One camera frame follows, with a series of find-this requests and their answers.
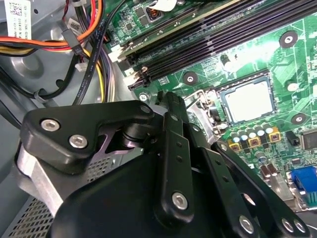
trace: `black mechanical arm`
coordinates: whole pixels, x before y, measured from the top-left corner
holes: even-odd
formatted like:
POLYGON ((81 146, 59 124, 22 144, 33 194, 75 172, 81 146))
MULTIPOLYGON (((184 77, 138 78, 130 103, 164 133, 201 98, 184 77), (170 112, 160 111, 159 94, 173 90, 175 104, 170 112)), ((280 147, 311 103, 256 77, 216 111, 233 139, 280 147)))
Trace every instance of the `black mechanical arm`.
POLYGON ((140 101, 26 115, 13 172, 54 216, 49 237, 311 237, 226 143, 207 143, 182 98, 158 104, 163 115, 140 101), (90 162, 135 147, 143 154, 87 182, 90 162))

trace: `chip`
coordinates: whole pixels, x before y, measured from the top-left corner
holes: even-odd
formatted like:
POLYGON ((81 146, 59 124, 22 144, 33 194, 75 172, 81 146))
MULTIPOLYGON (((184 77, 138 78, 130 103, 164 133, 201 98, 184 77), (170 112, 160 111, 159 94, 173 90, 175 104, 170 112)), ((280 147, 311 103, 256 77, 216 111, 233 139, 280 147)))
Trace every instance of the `chip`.
POLYGON ((142 25, 146 25, 146 24, 149 23, 149 21, 148 21, 148 19, 147 19, 146 16, 142 16, 139 20, 140 20, 140 23, 141 23, 142 25))
POLYGON ((301 134, 300 140, 304 150, 317 148, 317 129, 304 131, 301 134))
POLYGON ((274 100, 268 76, 219 92, 225 113, 231 124, 250 121, 274 112, 274 100))

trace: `cpu socket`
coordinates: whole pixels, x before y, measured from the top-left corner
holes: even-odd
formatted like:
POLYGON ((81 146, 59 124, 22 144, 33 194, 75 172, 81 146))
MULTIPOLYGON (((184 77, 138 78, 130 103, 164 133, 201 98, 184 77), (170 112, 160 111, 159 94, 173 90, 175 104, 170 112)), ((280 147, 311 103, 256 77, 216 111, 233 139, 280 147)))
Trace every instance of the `cpu socket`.
POLYGON ((254 120, 274 112, 274 100, 268 75, 218 91, 230 124, 254 120))

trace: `barcode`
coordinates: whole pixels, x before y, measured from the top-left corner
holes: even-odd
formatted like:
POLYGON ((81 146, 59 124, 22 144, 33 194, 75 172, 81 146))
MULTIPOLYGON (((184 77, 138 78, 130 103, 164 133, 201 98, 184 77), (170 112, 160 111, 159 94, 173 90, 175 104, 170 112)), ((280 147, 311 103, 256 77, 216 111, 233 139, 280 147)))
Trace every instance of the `barcode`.
POLYGON ((22 5, 10 2, 10 13, 16 16, 22 16, 22 5))
POLYGON ((72 22, 70 24, 70 28, 76 30, 76 31, 79 31, 80 30, 80 25, 76 24, 75 22, 72 22))

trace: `ventilation grille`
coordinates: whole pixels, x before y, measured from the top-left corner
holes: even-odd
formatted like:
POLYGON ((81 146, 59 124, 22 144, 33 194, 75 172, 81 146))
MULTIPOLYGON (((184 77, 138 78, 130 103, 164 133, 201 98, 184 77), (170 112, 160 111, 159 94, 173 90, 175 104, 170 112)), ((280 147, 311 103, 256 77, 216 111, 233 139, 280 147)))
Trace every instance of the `ventilation grille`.
MULTIPOLYGON (((88 182, 99 178, 121 164, 122 156, 108 157, 94 162, 88 167, 88 182)), ((53 222, 47 206, 33 198, 17 223, 7 233, 10 238, 38 238, 45 237, 53 222)))

